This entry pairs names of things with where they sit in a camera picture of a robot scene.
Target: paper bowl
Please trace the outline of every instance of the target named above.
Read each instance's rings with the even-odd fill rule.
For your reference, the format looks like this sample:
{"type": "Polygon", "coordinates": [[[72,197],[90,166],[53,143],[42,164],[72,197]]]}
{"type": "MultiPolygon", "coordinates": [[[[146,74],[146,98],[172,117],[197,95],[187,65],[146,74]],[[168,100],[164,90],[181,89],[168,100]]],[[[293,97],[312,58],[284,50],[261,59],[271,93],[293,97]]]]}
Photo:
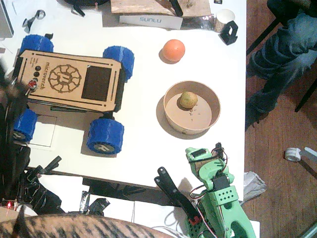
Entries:
{"type": "Polygon", "coordinates": [[[214,125],[220,115],[220,101],[216,93],[206,85],[195,81],[176,83],[166,92],[163,100],[168,123],[177,131],[199,134],[214,125]],[[185,91],[197,95],[198,101],[192,109],[179,105],[179,98],[185,91]]]}

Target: blue tire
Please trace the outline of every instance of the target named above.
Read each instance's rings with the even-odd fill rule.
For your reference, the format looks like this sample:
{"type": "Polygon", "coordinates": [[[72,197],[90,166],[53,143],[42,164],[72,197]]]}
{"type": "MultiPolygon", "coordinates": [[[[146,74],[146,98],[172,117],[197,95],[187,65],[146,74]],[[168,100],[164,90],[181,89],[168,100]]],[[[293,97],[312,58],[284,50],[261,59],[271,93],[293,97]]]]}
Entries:
{"type": "Polygon", "coordinates": [[[24,50],[53,52],[54,45],[50,39],[39,35],[28,35],[24,37],[20,53],[24,50]]]}
{"type": "Polygon", "coordinates": [[[99,154],[121,151],[124,126],[112,119],[96,119],[90,124],[87,146],[99,154]]]}
{"type": "Polygon", "coordinates": [[[134,65],[134,54],[128,48],[122,46],[108,47],[103,53],[103,58],[121,62],[125,71],[125,82],[131,78],[134,65]]]}
{"type": "Polygon", "coordinates": [[[20,142],[32,140],[38,116],[34,111],[26,109],[19,116],[13,127],[13,139],[20,142]]]}

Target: engraved turtle logo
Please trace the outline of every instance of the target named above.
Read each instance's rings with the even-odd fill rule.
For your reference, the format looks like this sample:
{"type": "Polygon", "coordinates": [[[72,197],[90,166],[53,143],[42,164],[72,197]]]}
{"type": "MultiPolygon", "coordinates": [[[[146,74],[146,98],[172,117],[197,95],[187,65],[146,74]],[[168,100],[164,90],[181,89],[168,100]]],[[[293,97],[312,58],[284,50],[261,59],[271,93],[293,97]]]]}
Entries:
{"type": "Polygon", "coordinates": [[[70,93],[79,86],[81,75],[69,64],[59,65],[50,72],[48,80],[51,88],[57,92],[70,93]]]}

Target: sneaker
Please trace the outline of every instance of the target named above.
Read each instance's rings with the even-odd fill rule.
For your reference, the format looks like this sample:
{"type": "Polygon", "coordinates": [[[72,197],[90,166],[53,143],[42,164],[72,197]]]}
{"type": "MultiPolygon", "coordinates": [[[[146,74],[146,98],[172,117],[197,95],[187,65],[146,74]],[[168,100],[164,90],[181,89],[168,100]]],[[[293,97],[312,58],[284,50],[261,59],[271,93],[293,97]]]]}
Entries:
{"type": "Polygon", "coordinates": [[[254,108],[251,103],[246,104],[246,123],[245,123],[245,131],[249,128],[249,126],[253,126],[253,124],[260,123],[261,120],[266,118],[268,113],[260,113],[258,110],[254,108]]]}

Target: white table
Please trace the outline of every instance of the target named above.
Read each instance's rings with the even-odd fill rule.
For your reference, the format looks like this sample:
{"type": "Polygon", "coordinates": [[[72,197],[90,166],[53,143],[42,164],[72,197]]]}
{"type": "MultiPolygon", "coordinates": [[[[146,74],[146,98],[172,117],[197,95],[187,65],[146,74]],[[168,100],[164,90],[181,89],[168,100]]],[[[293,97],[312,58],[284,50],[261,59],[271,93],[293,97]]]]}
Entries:
{"type": "Polygon", "coordinates": [[[211,3],[213,13],[228,8],[236,15],[238,40],[230,46],[226,46],[212,31],[103,27],[102,11],[105,11],[105,6],[100,6],[99,11],[86,10],[83,18],[52,0],[14,1],[16,11],[20,11],[12,20],[14,36],[0,42],[0,47],[7,48],[3,58],[9,66],[13,65],[17,49],[26,35],[21,24],[24,18],[32,17],[37,9],[43,9],[46,17],[34,22],[31,34],[53,32],[55,52],[101,57],[108,46],[121,45],[135,54],[133,76],[125,84],[121,110],[114,115],[125,126],[122,151],[115,158],[107,158],[86,148],[89,123],[99,115],[50,112],[43,105],[31,105],[36,113],[53,118],[42,117],[40,120],[45,123],[37,124],[36,143],[31,143],[40,142],[45,146],[31,145],[29,166],[45,167],[60,155],[62,161],[55,171],[63,174],[151,188],[157,187],[154,177],[157,176],[157,169],[164,166],[175,184],[181,190],[189,191],[201,183],[191,173],[185,149],[212,149],[217,142],[221,142],[229,156],[229,171],[235,175],[234,185],[240,199],[243,199],[245,0],[224,0],[223,5],[211,3]],[[166,41],[173,38],[185,44],[186,53],[179,63],[165,64],[159,58],[159,51],[166,41]],[[158,107],[167,89],[183,80],[206,84],[215,91],[221,103],[218,122],[196,139],[171,135],[181,136],[169,127],[161,107],[158,107]]]}

